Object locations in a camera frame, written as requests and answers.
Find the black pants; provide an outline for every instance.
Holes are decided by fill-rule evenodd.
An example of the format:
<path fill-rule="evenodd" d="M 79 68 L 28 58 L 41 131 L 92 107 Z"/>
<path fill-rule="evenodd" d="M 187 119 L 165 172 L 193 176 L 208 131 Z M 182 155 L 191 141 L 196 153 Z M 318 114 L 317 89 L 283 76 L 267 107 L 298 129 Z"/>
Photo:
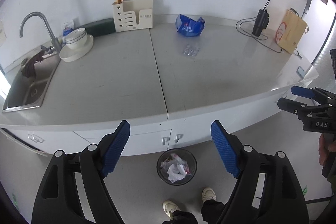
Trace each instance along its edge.
<path fill-rule="evenodd" d="M 203 204 L 201 213 L 203 220 L 208 224 L 216 224 L 221 216 L 225 205 L 215 200 L 207 200 Z M 197 224 L 197 220 L 192 213 L 175 211 L 173 212 L 173 220 L 165 221 L 162 224 Z"/>

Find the crumpled paper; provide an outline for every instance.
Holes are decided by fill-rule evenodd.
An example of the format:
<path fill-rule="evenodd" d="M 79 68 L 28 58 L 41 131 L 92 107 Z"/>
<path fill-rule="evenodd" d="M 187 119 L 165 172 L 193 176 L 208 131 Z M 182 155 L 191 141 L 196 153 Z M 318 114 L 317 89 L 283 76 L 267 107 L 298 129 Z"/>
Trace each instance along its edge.
<path fill-rule="evenodd" d="M 161 168 L 168 174 L 171 183 L 184 179 L 190 174 L 188 163 L 177 154 L 171 154 L 171 158 L 161 163 Z"/>

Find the black power cord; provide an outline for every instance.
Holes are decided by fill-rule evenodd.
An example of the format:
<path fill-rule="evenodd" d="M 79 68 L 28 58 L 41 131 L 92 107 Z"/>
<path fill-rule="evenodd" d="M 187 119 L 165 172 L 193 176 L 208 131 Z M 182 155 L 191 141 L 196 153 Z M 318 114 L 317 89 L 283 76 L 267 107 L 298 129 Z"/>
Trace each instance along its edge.
<path fill-rule="evenodd" d="M 271 1 L 271 0 L 268 0 L 268 1 L 267 1 L 266 5 L 265 5 L 265 7 L 264 7 L 264 10 L 265 10 L 265 9 L 267 8 L 267 6 L 269 5 L 270 1 Z"/>
<path fill-rule="evenodd" d="M 302 59 L 303 57 L 301 56 L 301 54 L 299 53 L 299 51 L 297 50 L 297 47 L 295 48 L 296 53 L 294 52 L 293 54 L 298 56 L 300 59 Z"/>
<path fill-rule="evenodd" d="M 241 34 L 243 34 L 243 35 L 245 35 L 245 36 L 247 36 L 247 37 L 251 37 L 251 38 L 253 38 L 253 39 L 256 40 L 258 43 L 260 43 L 260 44 L 263 45 L 264 47 L 270 49 L 271 51 L 276 52 L 276 53 L 281 53 L 281 52 L 282 52 L 282 49 L 280 49 L 280 51 L 276 51 L 276 50 L 274 50 L 274 49 L 272 49 L 272 48 L 266 46 L 265 44 L 263 44 L 263 43 L 261 42 L 261 41 L 265 41 L 265 40 L 268 39 L 268 37 L 267 37 L 266 35 L 261 34 L 262 36 L 265 37 L 264 39 L 261 39 L 261 38 L 257 38 L 257 37 L 255 37 L 253 34 L 249 33 L 248 31 L 245 31 L 245 30 L 242 29 L 242 24 L 244 24 L 244 23 L 246 23 L 246 22 L 253 22 L 253 21 L 255 21 L 256 19 L 257 19 L 257 17 L 251 17 L 251 18 L 244 18 L 244 19 L 239 20 L 239 21 L 236 23 L 236 30 L 237 30 L 239 33 L 241 33 Z"/>
<path fill-rule="evenodd" d="M 265 5 L 265 7 L 264 7 L 264 9 L 263 9 L 264 11 L 266 10 L 266 8 L 267 8 L 267 6 L 269 5 L 270 1 L 271 1 L 271 0 L 268 0 L 268 1 L 266 2 L 266 5 Z M 261 41 L 266 41 L 266 40 L 268 39 L 268 37 L 267 37 L 266 35 L 261 34 L 263 37 L 265 37 L 265 38 L 261 39 L 261 38 L 258 38 L 258 37 L 256 37 L 256 36 L 254 36 L 253 34 L 249 33 L 248 31 L 245 31 L 245 30 L 242 29 L 242 25 L 243 25 L 244 23 L 246 23 L 246 22 L 254 22 L 254 21 L 256 21 L 256 19 L 257 19 L 257 17 L 251 17 L 251 18 L 244 18 L 244 19 L 239 20 L 239 21 L 236 23 L 236 30 L 237 30 L 239 33 L 241 33 L 241 34 L 243 34 L 243 35 L 245 35 L 245 36 L 247 36 L 247 37 L 251 37 L 251 38 L 253 38 L 255 41 L 257 41 L 258 43 L 260 43 L 260 44 L 263 45 L 264 47 L 270 49 L 271 51 L 276 52 L 276 53 L 281 53 L 281 52 L 282 52 L 282 49 L 280 49 L 280 51 L 276 51 L 276 50 L 274 50 L 274 49 L 272 49 L 272 48 L 266 46 L 265 44 L 263 44 L 263 43 L 261 42 Z"/>

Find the white cabinet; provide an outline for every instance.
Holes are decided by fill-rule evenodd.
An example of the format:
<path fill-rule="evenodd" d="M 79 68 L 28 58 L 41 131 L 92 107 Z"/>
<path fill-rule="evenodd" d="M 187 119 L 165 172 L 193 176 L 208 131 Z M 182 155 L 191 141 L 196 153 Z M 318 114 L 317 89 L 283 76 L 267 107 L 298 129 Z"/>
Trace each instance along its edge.
<path fill-rule="evenodd" d="M 155 153 L 168 149 L 171 130 L 131 135 L 122 152 L 122 156 L 133 156 L 147 153 Z M 87 139 L 91 143 L 98 144 L 101 138 Z"/>
<path fill-rule="evenodd" d="M 72 131 L 44 132 L 10 130 L 15 136 L 49 154 L 63 150 L 66 154 L 82 152 L 90 143 Z"/>
<path fill-rule="evenodd" d="M 147 134 L 147 133 L 153 133 L 153 132 L 171 129 L 170 127 L 161 129 L 161 123 L 145 124 L 142 126 L 132 126 L 131 124 L 130 127 L 131 127 L 130 129 L 131 135 Z M 107 134 L 114 133 L 115 130 L 116 128 L 100 129 L 100 130 L 86 130 L 86 131 L 76 130 L 75 133 L 83 137 L 84 139 L 98 139 L 98 138 L 104 137 Z"/>
<path fill-rule="evenodd" d="M 280 111 L 277 101 L 292 97 L 290 90 L 247 104 L 174 121 L 168 149 L 211 140 L 211 124 L 219 120 L 228 133 L 262 121 Z"/>

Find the person's hand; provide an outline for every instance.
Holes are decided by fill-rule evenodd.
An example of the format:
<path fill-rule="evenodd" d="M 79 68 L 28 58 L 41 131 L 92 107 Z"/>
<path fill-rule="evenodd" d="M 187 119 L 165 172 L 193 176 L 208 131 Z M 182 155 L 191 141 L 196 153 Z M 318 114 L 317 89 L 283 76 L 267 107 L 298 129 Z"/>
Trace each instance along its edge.
<path fill-rule="evenodd" d="M 326 144 L 325 139 L 323 137 L 323 134 L 321 134 L 319 138 L 319 154 L 320 154 L 319 163 L 322 166 L 326 164 L 329 152 L 336 152 L 336 141 L 328 146 L 328 150 L 325 149 L 325 144 Z"/>

